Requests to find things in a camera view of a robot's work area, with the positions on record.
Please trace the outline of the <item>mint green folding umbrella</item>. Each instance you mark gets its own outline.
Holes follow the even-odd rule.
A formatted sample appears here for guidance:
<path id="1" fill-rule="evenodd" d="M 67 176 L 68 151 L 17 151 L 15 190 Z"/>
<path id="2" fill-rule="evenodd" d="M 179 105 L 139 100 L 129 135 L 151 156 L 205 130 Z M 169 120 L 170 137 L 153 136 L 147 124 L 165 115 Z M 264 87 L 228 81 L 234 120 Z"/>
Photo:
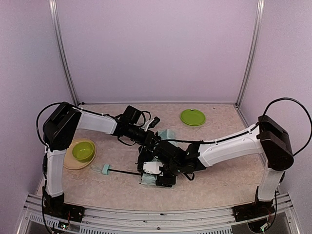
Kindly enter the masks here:
<path id="1" fill-rule="evenodd" d="M 164 129 L 158 131 L 158 135 L 162 139 L 173 139 L 176 136 L 175 131 L 171 129 Z M 125 171 L 125 170 L 119 170 L 119 169 L 114 169 L 112 168 L 111 164 L 104 164 L 103 166 L 97 166 L 97 165 L 92 165 L 91 169 L 97 173 L 101 173 L 102 175 L 108 176 L 110 173 L 121 173 L 121 174 L 126 174 L 126 175 L 134 175 L 134 176 L 140 176 L 141 177 L 141 182 L 140 184 L 142 185 L 149 185 L 149 186 L 156 186 L 156 179 L 157 176 L 153 174 L 147 174 L 145 172 L 139 172 L 138 170 L 136 171 Z"/>

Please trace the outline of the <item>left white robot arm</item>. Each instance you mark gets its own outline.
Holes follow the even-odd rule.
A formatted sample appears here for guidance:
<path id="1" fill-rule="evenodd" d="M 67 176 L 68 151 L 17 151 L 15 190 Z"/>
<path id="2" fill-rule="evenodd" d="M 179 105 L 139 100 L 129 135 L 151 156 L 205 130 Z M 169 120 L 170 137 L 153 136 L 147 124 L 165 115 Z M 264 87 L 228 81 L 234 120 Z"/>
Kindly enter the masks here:
<path id="1" fill-rule="evenodd" d="M 42 141 L 45 146 L 44 191 L 51 198 L 63 195 L 63 163 L 76 130 L 101 132 L 117 138 L 127 137 L 134 143 L 147 147 L 160 140 L 160 137 L 151 130 L 160 119 L 151 117 L 138 124 L 138 120 L 145 117 L 146 112 L 132 106 L 127 106 L 124 113 L 115 117 L 84 110 L 68 102 L 55 103 L 55 106 L 56 109 L 43 125 Z"/>

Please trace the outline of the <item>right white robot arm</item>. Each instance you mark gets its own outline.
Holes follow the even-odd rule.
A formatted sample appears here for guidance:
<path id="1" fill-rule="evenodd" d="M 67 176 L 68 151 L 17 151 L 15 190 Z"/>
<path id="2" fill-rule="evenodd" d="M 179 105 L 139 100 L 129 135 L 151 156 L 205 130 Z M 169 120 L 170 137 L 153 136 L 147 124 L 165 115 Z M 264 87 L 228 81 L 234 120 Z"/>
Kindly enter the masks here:
<path id="1" fill-rule="evenodd" d="M 157 138 L 139 148 L 137 170 L 156 176 L 156 185 L 172 187 L 176 176 L 194 179 L 194 172 L 246 155 L 265 155 L 267 166 L 256 190 L 256 201 L 271 202 L 286 170 L 294 163 L 287 131 L 267 115 L 258 123 L 211 142 L 190 141 L 186 150 L 175 146 L 173 139 Z"/>

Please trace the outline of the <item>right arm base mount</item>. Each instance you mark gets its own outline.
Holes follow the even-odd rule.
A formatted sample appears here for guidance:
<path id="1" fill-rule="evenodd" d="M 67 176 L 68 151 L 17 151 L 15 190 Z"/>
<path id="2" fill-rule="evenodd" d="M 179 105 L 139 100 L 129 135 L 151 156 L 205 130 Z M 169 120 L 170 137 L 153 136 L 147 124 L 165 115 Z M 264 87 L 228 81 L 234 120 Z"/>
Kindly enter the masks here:
<path id="1" fill-rule="evenodd" d="M 237 205 L 232 208 L 236 222 L 276 213 L 277 208 L 273 205 L 273 199 L 268 202 L 260 201 L 258 198 L 258 190 L 259 187 L 256 189 L 254 202 Z"/>

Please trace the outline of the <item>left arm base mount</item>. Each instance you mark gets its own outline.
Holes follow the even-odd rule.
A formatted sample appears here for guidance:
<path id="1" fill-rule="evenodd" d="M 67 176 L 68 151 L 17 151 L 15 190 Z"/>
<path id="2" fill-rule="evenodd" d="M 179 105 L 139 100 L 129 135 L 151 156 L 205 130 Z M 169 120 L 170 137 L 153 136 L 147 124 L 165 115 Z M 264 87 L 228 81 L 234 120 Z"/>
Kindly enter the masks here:
<path id="1" fill-rule="evenodd" d="M 72 205 L 64 202 L 65 194 L 56 197 L 48 194 L 45 187 L 43 191 L 43 213 L 68 221 L 82 222 L 85 208 L 79 205 Z"/>

